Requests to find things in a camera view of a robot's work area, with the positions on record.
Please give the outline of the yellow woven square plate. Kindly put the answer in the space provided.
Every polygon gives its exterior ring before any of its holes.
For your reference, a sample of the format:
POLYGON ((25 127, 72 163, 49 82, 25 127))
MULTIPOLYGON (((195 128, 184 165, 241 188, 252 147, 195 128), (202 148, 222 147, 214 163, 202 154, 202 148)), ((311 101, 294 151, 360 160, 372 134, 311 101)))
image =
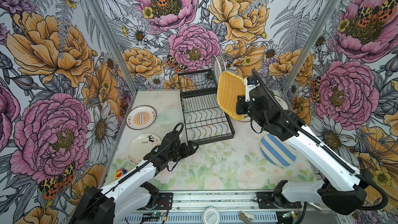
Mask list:
POLYGON ((219 76, 217 88, 217 102, 219 107, 232 119, 240 121, 244 114, 236 112, 238 96, 245 98, 246 88, 244 79, 229 71, 224 71, 219 76))

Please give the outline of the white plate with chinese characters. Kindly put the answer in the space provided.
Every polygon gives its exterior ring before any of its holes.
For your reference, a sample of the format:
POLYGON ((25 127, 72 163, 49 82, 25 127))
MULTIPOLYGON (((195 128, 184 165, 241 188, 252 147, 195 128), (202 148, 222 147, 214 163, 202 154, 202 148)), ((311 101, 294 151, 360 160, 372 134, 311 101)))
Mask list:
POLYGON ((211 70, 213 73, 213 80, 217 86, 221 73, 227 69, 226 64, 225 64, 223 57, 221 55, 218 55, 218 56, 213 56, 211 58, 210 65, 211 65, 211 70))

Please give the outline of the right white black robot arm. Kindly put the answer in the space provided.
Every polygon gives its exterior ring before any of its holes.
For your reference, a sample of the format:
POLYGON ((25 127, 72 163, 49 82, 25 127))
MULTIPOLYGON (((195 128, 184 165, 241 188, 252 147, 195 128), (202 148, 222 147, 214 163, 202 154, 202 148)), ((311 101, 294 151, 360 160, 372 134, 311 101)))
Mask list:
POLYGON ((244 79, 245 96, 238 96, 236 112, 248 115, 251 122, 287 142, 324 176, 313 185, 282 181, 274 190, 277 202, 323 203, 342 215, 356 210, 376 211, 387 206, 389 198, 369 170, 359 170, 343 160, 293 111, 284 110, 267 88, 259 73, 244 79))

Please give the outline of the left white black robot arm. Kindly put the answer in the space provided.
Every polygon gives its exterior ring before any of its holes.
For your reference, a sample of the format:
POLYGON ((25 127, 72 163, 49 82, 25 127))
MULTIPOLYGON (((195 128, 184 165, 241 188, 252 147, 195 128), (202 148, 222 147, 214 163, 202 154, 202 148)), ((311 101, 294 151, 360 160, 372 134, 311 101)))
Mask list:
POLYGON ((100 189, 92 186, 85 191, 69 223, 112 224, 140 208, 154 208, 159 190, 150 180, 168 169, 169 163, 177 164, 199 148, 191 141, 180 141, 183 129, 184 124, 178 123, 160 145, 121 178, 100 189))

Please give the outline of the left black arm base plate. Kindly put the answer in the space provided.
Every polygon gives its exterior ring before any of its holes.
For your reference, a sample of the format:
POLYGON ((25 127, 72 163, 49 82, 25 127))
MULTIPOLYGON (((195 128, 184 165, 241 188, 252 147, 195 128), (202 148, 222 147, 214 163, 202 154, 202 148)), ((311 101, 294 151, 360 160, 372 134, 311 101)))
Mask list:
POLYGON ((139 208, 139 210, 171 210, 173 206, 173 196, 173 193, 161 192, 158 194, 158 198, 156 200, 151 198, 149 203, 146 206, 139 208))

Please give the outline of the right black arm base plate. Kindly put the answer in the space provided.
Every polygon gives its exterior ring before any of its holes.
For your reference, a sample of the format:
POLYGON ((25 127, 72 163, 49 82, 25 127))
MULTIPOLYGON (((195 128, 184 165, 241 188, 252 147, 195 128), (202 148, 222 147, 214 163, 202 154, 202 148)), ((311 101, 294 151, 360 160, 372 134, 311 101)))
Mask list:
POLYGON ((300 209, 302 207, 300 202, 288 202, 283 196, 275 195, 270 191, 257 192, 253 201, 258 204, 259 209, 300 209))

